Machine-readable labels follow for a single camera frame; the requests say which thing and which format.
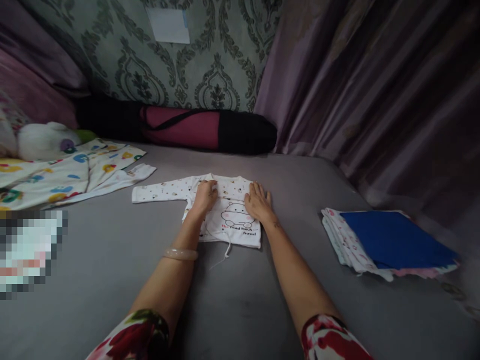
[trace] floral sleeve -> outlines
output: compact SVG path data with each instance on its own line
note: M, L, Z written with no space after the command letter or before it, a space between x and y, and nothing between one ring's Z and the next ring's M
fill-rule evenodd
M372 360L372 357L337 318L315 315L303 326L301 345L308 360Z
M164 359L169 349L169 328L155 311L129 314L86 360Z

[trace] drawstring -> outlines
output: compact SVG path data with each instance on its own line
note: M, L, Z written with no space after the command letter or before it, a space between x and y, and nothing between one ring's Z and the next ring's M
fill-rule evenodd
M223 259L217 262L215 265L213 265L208 271L212 270L214 267L216 267L218 264L223 263L225 260L227 260L229 256L229 251L230 248L232 247L232 240L230 240L230 235L228 232L225 232L226 236L228 237L228 247L226 248L225 255L223 256Z

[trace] black strap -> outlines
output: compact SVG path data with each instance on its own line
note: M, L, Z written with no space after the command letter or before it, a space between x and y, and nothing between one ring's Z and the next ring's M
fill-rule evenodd
M186 118L188 118L192 115L195 115L195 114L206 113L206 112L214 112L214 113L218 112L218 110L209 110L209 109L190 110L190 111L184 112L183 114L171 117L167 121L162 122L160 125L153 127L148 123L148 120L147 120L147 108L148 108L148 106L143 107L143 122L142 122L142 124L148 130L152 130L152 131L165 130L165 129L171 128L172 126L178 124L182 120L184 120L184 119L186 119Z

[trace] wallpaper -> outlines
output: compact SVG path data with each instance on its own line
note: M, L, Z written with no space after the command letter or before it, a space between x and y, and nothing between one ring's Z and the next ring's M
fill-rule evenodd
M283 0L22 0L94 92L253 111ZM190 44L156 42L145 7L182 9Z

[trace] bracelet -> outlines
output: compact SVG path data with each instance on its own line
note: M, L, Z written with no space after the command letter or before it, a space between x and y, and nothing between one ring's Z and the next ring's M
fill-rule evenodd
M169 247L165 250L163 254L165 258L176 259L176 260L192 260L195 261L199 257L199 253L195 250L188 249L176 249Z

